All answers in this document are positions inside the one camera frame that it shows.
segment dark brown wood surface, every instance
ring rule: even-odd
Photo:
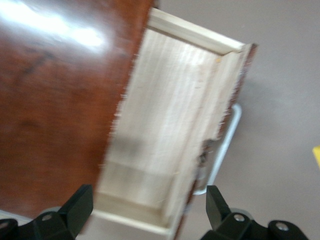
[[[0,210],[95,184],[151,0],[0,2]]]

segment gray wall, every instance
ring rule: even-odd
[[[215,184],[266,226],[283,219],[320,239],[319,0],[162,0],[160,9],[259,44],[238,102],[243,113]],[[180,239],[210,227],[198,196]]]

